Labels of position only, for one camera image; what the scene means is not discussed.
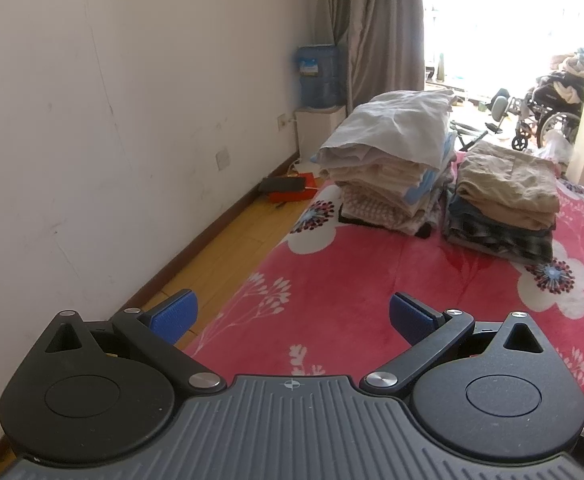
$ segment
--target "bed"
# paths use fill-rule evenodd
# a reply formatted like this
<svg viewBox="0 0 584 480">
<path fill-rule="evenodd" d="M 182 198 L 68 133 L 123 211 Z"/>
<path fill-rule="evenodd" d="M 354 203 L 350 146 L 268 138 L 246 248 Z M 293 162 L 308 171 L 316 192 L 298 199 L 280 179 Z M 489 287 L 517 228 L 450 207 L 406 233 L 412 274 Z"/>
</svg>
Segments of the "bed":
<svg viewBox="0 0 584 480">
<path fill-rule="evenodd" d="M 342 224 L 327 183 L 290 233 L 186 353 L 236 374 L 349 374 L 355 381 L 408 348 L 388 303 L 406 292 L 443 311 L 502 321 L 530 312 L 584 390 L 584 187 L 558 181 L 554 261 L 522 266 L 448 244 Z"/>
</svg>

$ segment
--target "wooden floor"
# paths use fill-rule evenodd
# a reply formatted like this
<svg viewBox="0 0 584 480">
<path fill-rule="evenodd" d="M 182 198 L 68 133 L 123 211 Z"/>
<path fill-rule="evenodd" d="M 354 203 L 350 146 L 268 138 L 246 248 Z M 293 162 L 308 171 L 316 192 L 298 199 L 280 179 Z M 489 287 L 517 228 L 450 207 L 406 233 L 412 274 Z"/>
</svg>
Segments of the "wooden floor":
<svg viewBox="0 0 584 480">
<path fill-rule="evenodd" d="M 176 346 L 184 349 L 232 298 L 248 276 L 294 225 L 310 201 L 272 204 L 259 198 L 206 246 L 174 279 L 150 300 L 152 308 L 182 288 L 198 298 L 198 319 Z M 14 460 L 8 452 L 0 472 Z"/>
</svg>

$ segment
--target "folded clothes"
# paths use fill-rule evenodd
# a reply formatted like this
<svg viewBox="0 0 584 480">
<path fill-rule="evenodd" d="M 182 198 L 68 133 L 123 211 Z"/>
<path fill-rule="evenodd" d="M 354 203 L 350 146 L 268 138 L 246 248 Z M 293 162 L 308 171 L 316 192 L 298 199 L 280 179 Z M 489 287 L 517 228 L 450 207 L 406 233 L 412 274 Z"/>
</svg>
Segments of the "folded clothes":
<svg viewBox="0 0 584 480">
<path fill-rule="evenodd" d="M 443 158 L 442 158 L 442 167 L 446 168 L 450 162 L 456 160 L 456 153 L 454 152 L 454 141 L 456 140 L 456 132 L 448 132 L 446 136 L 446 142 L 443 146 Z M 414 205 L 421 197 L 428 193 L 434 183 L 436 182 L 439 171 L 428 170 L 423 175 L 421 182 L 416 187 L 411 187 L 403 196 L 403 201 L 407 205 Z"/>
<path fill-rule="evenodd" d="M 415 232 L 414 236 L 416 238 L 422 238 L 423 240 L 430 238 L 430 235 L 438 228 L 441 219 L 441 206 L 438 201 L 434 203 L 434 207 L 431 209 L 429 214 L 426 216 L 425 223 Z M 349 217 L 343 215 L 343 205 L 339 208 L 339 222 L 342 224 L 354 224 L 363 225 L 365 227 L 373 227 L 376 229 L 387 229 L 383 225 L 372 224 L 359 218 Z"/>
<path fill-rule="evenodd" d="M 395 157 L 442 168 L 454 92 L 393 91 L 357 106 L 320 147 L 323 169 L 365 166 Z"/>
<path fill-rule="evenodd" d="M 418 186 L 426 172 L 427 167 L 422 164 L 395 158 L 366 166 L 330 168 L 322 170 L 321 176 L 339 182 L 370 184 L 403 195 L 411 187 Z"/>
<path fill-rule="evenodd" d="M 536 237 L 544 237 L 547 235 L 551 235 L 552 231 L 556 229 L 556 224 L 552 224 L 547 229 L 539 229 L 539 230 L 532 230 L 532 229 L 524 229 L 522 227 L 511 226 L 508 224 L 504 224 L 502 222 L 493 220 L 483 213 L 481 210 L 476 206 L 470 204 L 467 200 L 459 195 L 455 194 L 450 203 L 448 204 L 448 211 L 450 212 L 451 216 L 454 216 L 457 219 L 473 219 L 477 222 L 480 222 L 486 226 L 493 227 L 495 229 L 507 229 L 513 235 L 518 237 L 526 237 L 526 236 L 536 236 Z"/>
<path fill-rule="evenodd" d="M 463 240 L 463 238 L 459 238 L 450 232 L 444 231 L 444 237 L 451 244 L 458 245 L 466 249 L 472 249 L 473 251 L 479 251 L 480 253 L 483 254 L 489 254 L 490 256 L 496 256 L 497 258 L 503 258 L 505 260 L 509 260 L 517 264 L 537 265 L 539 263 L 536 258 L 527 258 L 524 256 L 520 256 L 518 254 L 510 253 L 508 251 L 501 251 L 500 253 L 495 252 L 487 247 L 482 246 L 481 244 Z"/>
<path fill-rule="evenodd" d="M 401 208 L 376 200 L 368 192 L 361 191 L 355 186 L 343 186 L 341 214 L 345 218 L 359 219 L 392 231 L 415 235 L 425 223 L 438 225 L 440 212 L 438 212 L 436 204 L 442 188 L 452 182 L 452 179 L 452 173 L 447 168 L 437 179 L 433 189 L 423 197 L 424 205 L 414 214 L 407 214 Z"/>
<path fill-rule="evenodd" d="M 518 236 L 509 229 L 452 215 L 448 215 L 447 229 L 456 238 L 479 244 L 502 258 L 513 255 L 538 264 L 552 261 L 552 235 Z"/>
<path fill-rule="evenodd" d="M 459 165 L 456 193 L 493 220 L 531 230 L 550 228 L 560 208 L 550 160 L 485 140 Z"/>
<path fill-rule="evenodd" d="M 412 205 L 407 205 L 404 201 L 402 196 L 399 193 L 395 193 L 392 191 L 388 191 L 383 187 L 377 187 L 373 184 L 368 183 L 350 183 L 350 182 L 340 182 L 336 181 L 337 186 L 345 188 L 350 188 L 353 190 L 358 191 L 360 194 L 369 196 L 371 199 L 374 199 L 378 202 L 386 204 L 392 208 L 396 208 L 402 211 L 402 214 L 407 216 L 413 216 L 419 209 L 424 209 L 427 206 L 428 202 L 430 201 L 430 197 L 426 194 L 421 197 L 421 199 Z"/>
</svg>

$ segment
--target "white flower print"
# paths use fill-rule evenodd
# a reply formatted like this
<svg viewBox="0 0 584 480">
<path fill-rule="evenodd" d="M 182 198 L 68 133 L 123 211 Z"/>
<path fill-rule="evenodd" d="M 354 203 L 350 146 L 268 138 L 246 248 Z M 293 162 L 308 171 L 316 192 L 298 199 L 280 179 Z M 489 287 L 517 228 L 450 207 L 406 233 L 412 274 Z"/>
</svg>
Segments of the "white flower print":
<svg viewBox="0 0 584 480">
<path fill-rule="evenodd" d="M 568 258 L 565 248 L 552 242 L 554 258 L 549 264 L 512 265 L 521 273 L 517 290 L 521 301 L 534 312 L 556 305 L 569 319 L 584 316 L 584 265 Z"/>
<path fill-rule="evenodd" d="M 556 181 L 556 187 L 572 200 L 581 200 L 584 202 L 584 187 L 579 184 L 573 184 L 569 180 L 559 178 Z"/>
<path fill-rule="evenodd" d="M 563 219 L 566 224 L 572 227 L 574 224 L 584 225 L 584 203 L 570 200 L 568 197 L 559 195 L 560 211 L 557 218 Z"/>
<path fill-rule="evenodd" d="M 198 338 L 197 349 L 192 354 L 194 357 L 208 342 L 213 340 L 227 328 L 246 324 L 253 319 L 274 316 L 285 310 L 286 303 L 290 302 L 290 280 L 277 278 L 271 285 L 265 285 L 264 274 L 255 272 L 250 275 L 245 284 L 237 293 L 242 294 L 228 308 L 216 315 L 214 321 L 210 323 Z M 252 304 L 245 308 L 243 300 L 253 298 Z"/>
<path fill-rule="evenodd" d="M 563 353 L 557 348 L 556 351 L 559 353 L 561 359 L 568 367 L 568 370 L 572 372 L 572 375 L 579 383 L 580 386 L 584 385 L 584 359 L 581 350 L 572 347 L 572 352 L 567 357 L 563 357 Z"/>
<path fill-rule="evenodd" d="M 296 254 L 311 254 L 325 249 L 336 236 L 341 208 L 341 189 L 325 187 L 300 216 L 290 233 L 281 240 Z"/>
<path fill-rule="evenodd" d="M 293 366 L 291 375 L 325 375 L 325 370 L 321 365 L 311 365 L 310 373 L 306 372 L 303 361 L 306 358 L 307 347 L 303 345 L 292 345 L 290 347 L 290 364 Z"/>
</svg>

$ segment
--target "plastic bag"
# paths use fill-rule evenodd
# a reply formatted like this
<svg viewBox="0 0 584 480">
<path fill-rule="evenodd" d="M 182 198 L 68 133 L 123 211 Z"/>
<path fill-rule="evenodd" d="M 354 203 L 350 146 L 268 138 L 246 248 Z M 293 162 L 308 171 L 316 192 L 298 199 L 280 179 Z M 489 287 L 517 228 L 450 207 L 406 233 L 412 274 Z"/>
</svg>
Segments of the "plastic bag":
<svg viewBox="0 0 584 480">
<path fill-rule="evenodd" d="M 568 139 L 565 138 L 560 130 L 550 130 L 547 132 L 545 142 L 546 145 L 536 152 L 536 156 L 551 160 L 558 165 L 560 168 L 560 172 L 557 171 L 558 174 L 565 173 L 568 164 L 572 160 L 574 146 L 568 142 Z"/>
</svg>

